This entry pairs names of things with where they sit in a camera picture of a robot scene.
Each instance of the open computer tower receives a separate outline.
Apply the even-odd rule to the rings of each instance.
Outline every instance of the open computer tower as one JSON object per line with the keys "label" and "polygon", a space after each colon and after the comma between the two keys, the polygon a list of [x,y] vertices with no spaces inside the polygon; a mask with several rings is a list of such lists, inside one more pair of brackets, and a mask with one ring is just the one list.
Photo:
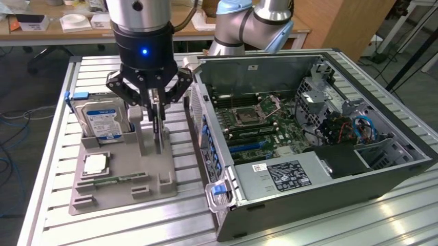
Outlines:
{"label": "open computer tower", "polygon": [[188,57],[185,65],[217,241],[375,199],[435,163],[329,53]]}

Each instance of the cardboard box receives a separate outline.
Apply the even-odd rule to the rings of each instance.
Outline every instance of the cardboard box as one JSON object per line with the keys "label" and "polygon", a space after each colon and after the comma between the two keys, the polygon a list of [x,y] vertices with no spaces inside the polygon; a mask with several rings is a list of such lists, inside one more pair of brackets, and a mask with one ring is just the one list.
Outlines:
{"label": "cardboard box", "polygon": [[22,31],[45,31],[49,19],[42,14],[16,14]]}

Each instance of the aluminum table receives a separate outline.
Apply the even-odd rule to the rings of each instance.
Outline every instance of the aluminum table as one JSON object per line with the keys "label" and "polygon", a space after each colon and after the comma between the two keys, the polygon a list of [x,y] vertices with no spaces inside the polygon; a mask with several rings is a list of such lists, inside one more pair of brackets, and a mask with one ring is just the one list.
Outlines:
{"label": "aluminum table", "polygon": [[[438,151],[438,135],[339,52],[327,50],[411,130]],[[181,63],[187,55],[176,54]],[[64,91],[104,92],[116,56],[73,57],[48,135],[18,245],[438,245],[438,166],[404,181],[379,199],[219,243],[184,118],[183,104],[167,110],[177,196],[70,216],[68,202],[80,143],[80,126]],[[336,77],[348,98],[360,97]]]}

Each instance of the side panel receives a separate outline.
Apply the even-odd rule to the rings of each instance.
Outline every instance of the side panel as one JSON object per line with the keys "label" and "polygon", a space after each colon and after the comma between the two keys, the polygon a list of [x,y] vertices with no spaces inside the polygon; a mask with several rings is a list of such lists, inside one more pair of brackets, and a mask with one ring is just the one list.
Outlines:
{"label": "side panel", "polygon": [[404,167],[228,211],[217,231],[223,242],[384,195],[416,169]]}

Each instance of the white label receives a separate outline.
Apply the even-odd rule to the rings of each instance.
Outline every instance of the white label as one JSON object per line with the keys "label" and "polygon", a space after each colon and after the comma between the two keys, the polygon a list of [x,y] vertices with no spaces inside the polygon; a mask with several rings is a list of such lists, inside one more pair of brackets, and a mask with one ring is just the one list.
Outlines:
{"label": "white label", "polygon": [[94,136],[108,140],[121,136],[121,128],[118,122],[114,121],[117,116],[114,109],[94,110],[86,112],[88,121],[93,130]]}
{"label": "white label", "polygon": [[252,165],[253,172],[260,172],[267,170],[265,163]]}
{"label": "white label", "polygon": [[259,69],[259,65],[249,65],[248,66],[248,71],[253,71]]}

